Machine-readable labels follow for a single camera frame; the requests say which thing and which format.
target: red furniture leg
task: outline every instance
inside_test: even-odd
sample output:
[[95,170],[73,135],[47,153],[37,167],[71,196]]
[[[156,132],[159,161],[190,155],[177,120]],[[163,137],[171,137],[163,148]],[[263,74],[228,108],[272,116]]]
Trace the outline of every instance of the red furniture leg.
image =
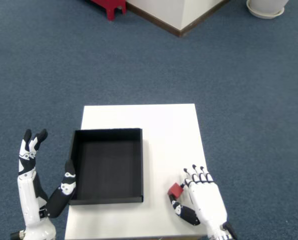
[[126,14],[126,12],[127,12],[126,1],[123,1],[121,7],[122,7],[122,14]]
[[107,12],[107,19],[109,21],[113,21],[115,19],[115,9],[107,8],[106,12]]

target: blue carpet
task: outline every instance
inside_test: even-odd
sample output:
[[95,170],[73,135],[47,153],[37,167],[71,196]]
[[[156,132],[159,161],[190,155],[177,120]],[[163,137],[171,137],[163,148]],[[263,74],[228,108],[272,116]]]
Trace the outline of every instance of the blue carpet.
[[[177,38],[131,12],[108,22],[84,0],[0,0],[0,240],[24,228],[25,129],[48,129],[37,169],[50,195],[84,105],[177,103],[196,104],[240,239],[298,239],[298,1],[262,20],[232,0]],[[58,239],[66,218],[53,220]]]

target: white table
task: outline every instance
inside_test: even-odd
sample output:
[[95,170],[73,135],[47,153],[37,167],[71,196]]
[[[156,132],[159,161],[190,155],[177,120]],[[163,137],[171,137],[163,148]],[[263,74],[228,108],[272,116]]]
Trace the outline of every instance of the white table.
[[[169,187],[183,181],[183,168],[206,166],[194,104],[85,106],[81,129],[143,129],[144,202],[71,205],[66,240],[201,236],[176,216]],[[180,202],[192,206],[188,193]]]

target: black tray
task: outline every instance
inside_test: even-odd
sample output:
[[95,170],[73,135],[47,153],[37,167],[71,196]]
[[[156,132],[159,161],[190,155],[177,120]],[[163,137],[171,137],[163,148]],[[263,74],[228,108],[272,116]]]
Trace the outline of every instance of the black tray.
[[71,205],[144,201],[142,129],[76,130],[70,156],[76,171]]

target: robotic hand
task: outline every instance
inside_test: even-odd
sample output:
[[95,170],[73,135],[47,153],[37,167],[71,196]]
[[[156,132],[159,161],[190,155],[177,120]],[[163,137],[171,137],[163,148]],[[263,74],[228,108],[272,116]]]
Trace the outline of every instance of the robotic hand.
[[65,164],[60,186],[50,198],[44,192],[36,171],[36,154],[48,133],[43,129],[31,139],[28,129],[19,151],[18,190],[25,230],[10,235],[12,240],[55,240],[56,228],[49,218],[56,218],[66,207],[76,188],[76,174],[71,160]]
[[[196,165],[192,168],[184,169],[187,178],[181,186],[175,183],[168,191],[175,213],[194,226],[203,223],[210,240],[236,240],[237,235],[227,222],[227,211],[217,184],[206,168]],[[194,210],[177,201],[185,186],[189,189]]]

